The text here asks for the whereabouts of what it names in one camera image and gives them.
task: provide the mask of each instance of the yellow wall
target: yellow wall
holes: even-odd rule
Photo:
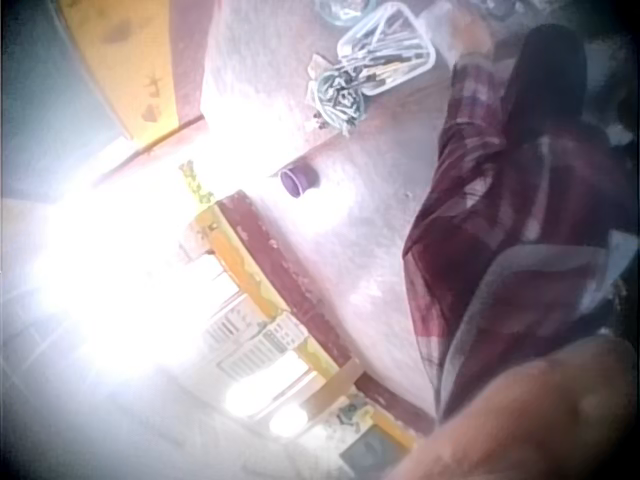
[[[178,127],[169,0],[59,0],[89,72],[143,147]]]

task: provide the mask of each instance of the cloth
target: cloth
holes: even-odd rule
[[[403,252],[439,420],[506,368],[602,327],[586,314],[637,250],[633,195],[604,138],[576,119],[510,145],[500,90],[488,59],[456,64]]]

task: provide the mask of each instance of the wall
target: wall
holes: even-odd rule
[[[2,2],[2,195],[59,200],[123,135],[51,1]]]

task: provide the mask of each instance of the shirt sleeve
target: shirt sleeve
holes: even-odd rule
[[[440,134],[433,187],[460,178],[487,155],[504,148],[498,81],[491,60],[462,57],[453,69],[451,97]]]

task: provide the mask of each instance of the purple cup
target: purple cup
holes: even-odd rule
[[[282,186],[293,198],[300,198],[310,188],[317,187],[318,180],[318,172],[306,163],[280,171]]]

